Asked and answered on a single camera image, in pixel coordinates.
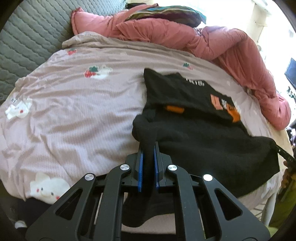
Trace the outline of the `person's right hand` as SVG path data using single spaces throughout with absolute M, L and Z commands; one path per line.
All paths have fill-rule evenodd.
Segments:
M 288 168 L 288 162 L 283 161 L 283 164 L 285 166 L 285 171 L 282 176 L 280 190 L 285 189 L 289 185 L 289 181 L 292 181 L 292 180 L 295 181 L 295 179 L 296 179 L 295 172 L 291 172 Z

